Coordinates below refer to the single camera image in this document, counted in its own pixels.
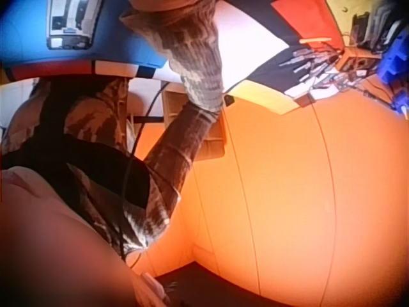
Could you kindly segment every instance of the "blue object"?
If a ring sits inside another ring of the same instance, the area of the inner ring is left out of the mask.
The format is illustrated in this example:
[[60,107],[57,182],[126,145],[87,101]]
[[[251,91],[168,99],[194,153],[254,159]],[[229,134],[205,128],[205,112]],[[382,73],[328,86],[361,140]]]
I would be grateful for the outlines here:
[[396,112],[403,114],[402,107],[406,107],[409,110],[409,95],[406,91],[400,91],[394,96],[392,105],[395,107]]
[[377,74],[383,83],[390,84],[407,72],[409,72],[409,27],[400,32],[383,56]]
[[87,50],[49,50],[46,41],[47,0],[14,0],[0,20],[0,61],[5,68],[64,59],[96,59],[161,68],[166,58],[126,28],[120,15],[128,0],[105,0]]

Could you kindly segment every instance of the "patterned sleeve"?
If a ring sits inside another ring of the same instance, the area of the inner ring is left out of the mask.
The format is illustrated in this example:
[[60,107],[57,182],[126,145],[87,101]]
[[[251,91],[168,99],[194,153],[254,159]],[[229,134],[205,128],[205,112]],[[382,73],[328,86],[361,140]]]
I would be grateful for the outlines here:
[[132,8],[121,16],[128,28],[145,37],[169,60],[172,70],[181,75],[190,101],[211,112],[221,109],[223,91],[218,32],[213,21],[216,2],[187,1],[184,7],[160,12]]

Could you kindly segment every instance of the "orange wall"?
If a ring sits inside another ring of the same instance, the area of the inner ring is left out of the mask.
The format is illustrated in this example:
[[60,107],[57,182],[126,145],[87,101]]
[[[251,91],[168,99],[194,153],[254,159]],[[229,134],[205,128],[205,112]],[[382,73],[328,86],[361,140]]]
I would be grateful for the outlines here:
[[[403,118],[353,91],[284,116],[237,100],[224,116],[226,155],[195,163],[169,231],[136,270],[195,260],[288,304],[390,301],[408,263]],[[162,131],[147,125],[139,156]]]

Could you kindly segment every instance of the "dark floor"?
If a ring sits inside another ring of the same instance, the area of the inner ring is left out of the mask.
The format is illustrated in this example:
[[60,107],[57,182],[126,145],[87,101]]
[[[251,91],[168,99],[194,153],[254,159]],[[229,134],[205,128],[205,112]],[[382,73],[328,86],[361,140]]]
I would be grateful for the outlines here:
[[180,298],[186,307],[285,307],[246,291],[193,262],[157,278],[171,288],[171,298]]

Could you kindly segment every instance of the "cable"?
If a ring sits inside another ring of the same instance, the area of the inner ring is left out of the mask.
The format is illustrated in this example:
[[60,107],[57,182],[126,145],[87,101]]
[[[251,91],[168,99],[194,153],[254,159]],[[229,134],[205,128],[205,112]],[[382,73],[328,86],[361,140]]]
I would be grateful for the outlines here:
[[[153,105],[155,104],[155,102],[158,99],[159,95],[163,92],[163,90],[166,88],[167,85],[169,85],[169,82],[164,83],[162,85],[162,87],[158,90],[158,92],[156,93],[155,97],[153,98],[153,100],[152,100],[152,102],[151,102],[151,104],[150,104],[150,106],[149,106],[149,108],[148,108],[148,110],[146,112],[145,117],[149,116],[149,114],[152,111]],[[128,185],[130,169],[132,167],[132,161],[134,160],[134,156],[135,156],[135,153],[136,153],[136,147],[138,145],[139,139],[141,138],[142,130],[143,130],[144,126],[145,126],[145,123],[143,122],[141,124],[141,127],[138,130],[138,134],[136,135],[135,142],[134,142],[134,145],[132,147],[132,150],[131,150],[131,153],[130,153],[130,156],[129,156],[128,165],[127,165],[127,168],[125,170],[124,177],[123,177],[123,185],[122,185],[122,192],[121,192],[121,206],[122,206],[123,210],[124,210],[124,207],[125,207],[125,200],[126,200],[125,195],[126,195],[126,192],[127,192],[127,185]],[[119,233],[120,233],[121,257],[125,261],[125,252],[123,250],[123,232],[122,232],[121,226],[119,226],[118,228],[119,228]]]
[[393,99],[392,99],[392,97],[388,94],[388,92],[384,89],[384,88],[381,88],[380,86],[376,86],[375,84],[373,84],[372,82],[371,82],[371,80],[369,80],[369,79],[365,79],[371,86],[373,86],[374,88],[376,88],[376,89],[378,89],[378,90],[380,90],[380,91],[383,91],[384,92],[384,94],[388,97],[388,99],[390,100],[390,101],[392,101]]
[[139,255],[136,258],[135,262],[132,265],[129,266],[130,269],[133,269],[135,267],[135,265],[138,263],[138,261],[141,259],[141,257],[142,257],[142,253],[139,253]]

